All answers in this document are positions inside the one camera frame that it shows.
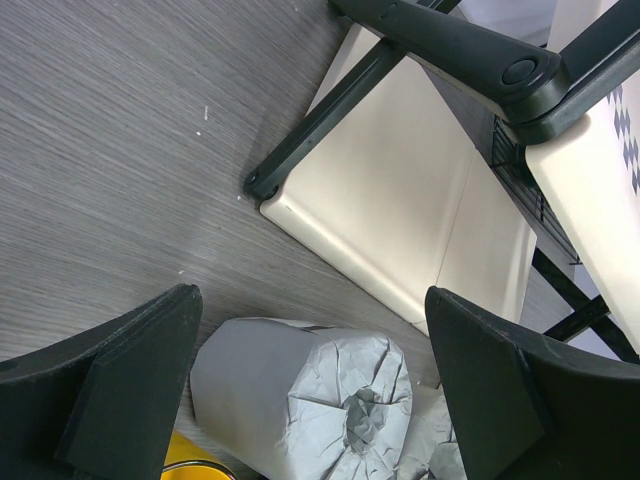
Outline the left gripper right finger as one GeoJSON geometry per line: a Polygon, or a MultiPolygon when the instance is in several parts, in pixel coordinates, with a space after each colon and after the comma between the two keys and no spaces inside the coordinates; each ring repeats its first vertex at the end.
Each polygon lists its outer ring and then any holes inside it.
{"type": "Polygon", "coordinates": [[[436,286],[425,312],[470,479],[636,479],[639,368],[436,286]]]}

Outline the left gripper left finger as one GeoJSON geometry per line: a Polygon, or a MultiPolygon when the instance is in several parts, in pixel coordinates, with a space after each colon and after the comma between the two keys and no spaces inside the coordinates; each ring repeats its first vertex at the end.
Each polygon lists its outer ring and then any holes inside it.
{"type": "Polygon", "coordinates": [[[202,311],[179,284],[2,362],[2,478],[160,478],[202,311]]]}

